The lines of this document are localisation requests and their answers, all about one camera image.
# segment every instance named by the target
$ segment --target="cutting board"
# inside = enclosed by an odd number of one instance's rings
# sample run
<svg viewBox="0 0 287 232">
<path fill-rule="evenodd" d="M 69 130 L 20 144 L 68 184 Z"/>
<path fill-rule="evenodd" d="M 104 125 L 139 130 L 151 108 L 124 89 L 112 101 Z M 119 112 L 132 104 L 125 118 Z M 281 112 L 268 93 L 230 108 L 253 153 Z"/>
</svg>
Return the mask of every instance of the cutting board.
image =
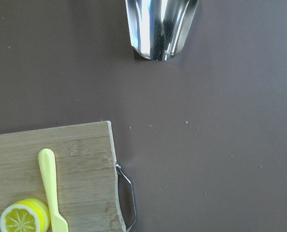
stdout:
<svg viewBox="0 0 287 232">
<path fill-rule="evenodd" d="M 43 148 L 55 153 L 60 214 L 69 232 L 126 231 L 109 121 L 0 135 L 0 216 L 24 198 L 47 203 L 38 164 Z"/>
</svg>

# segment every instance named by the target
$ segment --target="yellow plastic utensil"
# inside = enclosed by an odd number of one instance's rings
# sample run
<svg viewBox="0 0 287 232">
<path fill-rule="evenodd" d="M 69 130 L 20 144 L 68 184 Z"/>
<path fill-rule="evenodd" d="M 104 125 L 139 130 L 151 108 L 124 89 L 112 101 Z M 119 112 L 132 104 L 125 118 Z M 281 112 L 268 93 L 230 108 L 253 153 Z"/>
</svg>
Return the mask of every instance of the yellow plastic utensil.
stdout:
<svg viewBox="0 0 287 232">
<path fill-rule="evenodd" d="M 52 232 L 68 232 L 68 224 L 58 211 L 54 152 L 47 148 L 41 150 L 38 161 L 50 211 Z"/>
</svg>

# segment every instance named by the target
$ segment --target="metal handle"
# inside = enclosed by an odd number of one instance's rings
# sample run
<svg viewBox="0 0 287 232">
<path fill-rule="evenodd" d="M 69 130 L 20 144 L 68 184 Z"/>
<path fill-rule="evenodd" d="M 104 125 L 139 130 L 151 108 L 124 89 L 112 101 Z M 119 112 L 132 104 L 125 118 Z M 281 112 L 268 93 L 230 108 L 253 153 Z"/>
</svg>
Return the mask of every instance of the metal handle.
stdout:
<svg viewBox="0 0 287 232">
<path fill-rule="evenodd" d="M 134 223 L 136 221 L 136 218 L 137 218 L 134 187 L 133 187 L 132 182 L 123 173 L 122 167 L 120 166 L 119 162 L 117 162 L 117 161 L 115 163 L 115 168 L 116 168 L 116 172 L 118 173 L 118 175 L 123 177 L 128 182 L 128 184 L 130 185 L 131 191 L 132 191 L 132 200 L 133 200 L 133 208 L 134 208 L 134 219 L 133 219 L 132 224 L 126 229 L 126 232 L 129 232 L 131 230 L 131 228 L 133 227 L 133 225 L 134 225 Z"/>
</svg>

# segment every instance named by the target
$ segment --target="silver scoop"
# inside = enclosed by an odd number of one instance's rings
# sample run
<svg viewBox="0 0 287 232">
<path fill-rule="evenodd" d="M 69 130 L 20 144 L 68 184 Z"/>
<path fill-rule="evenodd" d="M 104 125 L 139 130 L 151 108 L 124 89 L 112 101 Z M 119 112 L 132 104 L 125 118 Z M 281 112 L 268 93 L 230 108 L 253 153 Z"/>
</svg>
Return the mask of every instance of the silver scoop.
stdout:
<svg viewBox="0 0 287 232">
<path fill-rule="evenodd" d="M 193 21 L 197 0 L 125 0 L 130 41 L 150 60 L 179 54 Z"/>
</svg>

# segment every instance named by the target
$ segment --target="lemon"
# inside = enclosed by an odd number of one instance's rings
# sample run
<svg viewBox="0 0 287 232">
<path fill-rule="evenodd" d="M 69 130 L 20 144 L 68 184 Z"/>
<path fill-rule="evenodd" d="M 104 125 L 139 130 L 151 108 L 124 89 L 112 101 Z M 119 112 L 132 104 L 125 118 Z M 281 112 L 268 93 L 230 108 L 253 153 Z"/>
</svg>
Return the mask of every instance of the lemon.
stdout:
<svg viewBox="0 0 287 232">
<path fill-rule="evenodd" d="M 36 198 L 15 202 L 0 217 L 1 232 L 46 232 L 49 225 L 48 207 Z"/>
</svg>

